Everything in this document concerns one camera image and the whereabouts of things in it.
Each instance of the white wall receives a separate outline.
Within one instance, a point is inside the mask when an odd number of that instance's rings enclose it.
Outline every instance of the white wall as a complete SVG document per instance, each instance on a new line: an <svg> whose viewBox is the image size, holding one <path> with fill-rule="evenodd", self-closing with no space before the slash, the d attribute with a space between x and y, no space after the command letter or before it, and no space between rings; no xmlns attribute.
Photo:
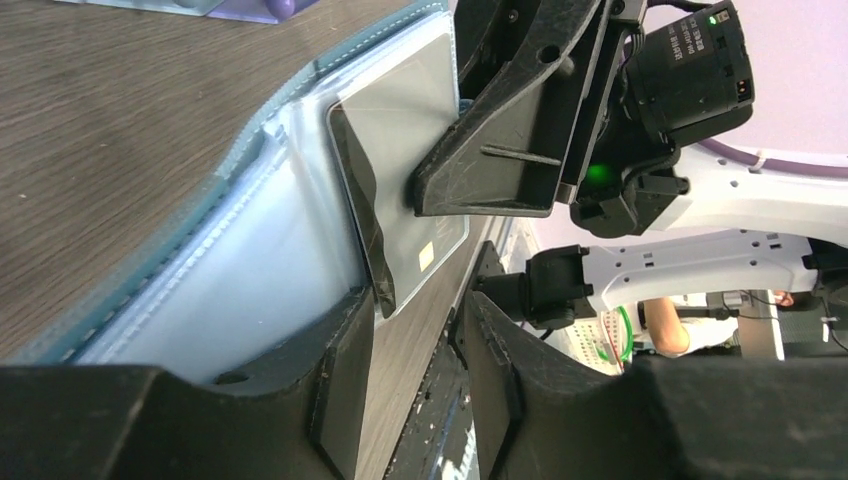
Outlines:
<svg viewBox="0 0 848 480"><path fill-rule="evenodd" d="M848 1L735 0L756 85L754 116L720 140L740 146L814 153L848 153ZM680 18L679 10L649 11L647 29ZM624 245L703 233L649 232L604 241L575 227L557 205L535 220L541 248L580 243Z"/></svg>

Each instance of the purple object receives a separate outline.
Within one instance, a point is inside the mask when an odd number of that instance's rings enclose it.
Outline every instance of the purple object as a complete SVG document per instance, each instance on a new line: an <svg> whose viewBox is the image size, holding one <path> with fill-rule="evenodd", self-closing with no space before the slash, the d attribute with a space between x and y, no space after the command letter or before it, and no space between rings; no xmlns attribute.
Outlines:
<svg viewBox="0 0 848 480"><path fill-rule="evenodd" d="M288 20L318 0L224 0L208 17L277 24Z"/></svg>
<svg viewBox="0 0 848 480"><path fill-rule="evenodd" d="M712 138L708 138L700 142L700 145L716 155L721 155L732 162L741 163L743 165L753 167L760 160L756 155L737 150L730 145L725 145L724 143ZM765 162L763 162L762 169L788 173L790 175L805 175L809 177L848 178L848 166L815 165L803 162L793 162L790 160L781 160L778 158L767 158Z"/></svg>

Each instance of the green led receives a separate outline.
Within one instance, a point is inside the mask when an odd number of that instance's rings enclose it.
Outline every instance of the green led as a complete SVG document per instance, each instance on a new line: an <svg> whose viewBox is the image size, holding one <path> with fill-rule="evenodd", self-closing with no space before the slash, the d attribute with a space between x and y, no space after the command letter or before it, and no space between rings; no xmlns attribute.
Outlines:
<svg viewBox="0 0 848 480"><path fill-rule="evenodd" d="M606 165L592 165L586 169L586 181L590 185L607 185L612 183L612 169Z"/></svg>

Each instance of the white shirt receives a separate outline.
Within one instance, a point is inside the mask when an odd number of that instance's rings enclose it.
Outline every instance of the white shirt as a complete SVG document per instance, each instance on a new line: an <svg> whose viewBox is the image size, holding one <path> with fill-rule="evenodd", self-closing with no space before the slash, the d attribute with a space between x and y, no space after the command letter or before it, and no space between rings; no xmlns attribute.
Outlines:
<svg viewBox="0 0 848 480"><path fill-rule="evenodd" d="M707 294L678 295L671 297L671 301L678 307L705 307L707 306ZM647 330L642 330L639 324L639 313L636 304L627 305L626 309L633 327L633 340L653 345L650 334ZM739 323L732 317L727 320L716 320L715 318L681 318L680 322L683 328L689 333L689 348L683 353L666 356L680 357L692 353L695 350L721 345L733 337L733 334L739 328Z"/></svg>

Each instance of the purple cable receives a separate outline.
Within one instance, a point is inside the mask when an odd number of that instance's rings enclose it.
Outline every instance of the purple cable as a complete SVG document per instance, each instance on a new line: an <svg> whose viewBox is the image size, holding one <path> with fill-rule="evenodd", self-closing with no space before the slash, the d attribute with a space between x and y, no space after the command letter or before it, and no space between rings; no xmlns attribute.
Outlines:
<svg viewBox="0 0 848 480"><path fill-rule="evenodd" d="M756 165L760 160L756 155L737 150L730 145L726 145L712 138L708 138L700 142L700 145L716 155L721 155L732 162L741 163L750 167ZM762 169L788 173L791 175L805 175L809 177L848 178L848 166L814 165L803 162L793 162L790 160L780 160L777 158L767 158L765 162L763 162Z"/></svg>

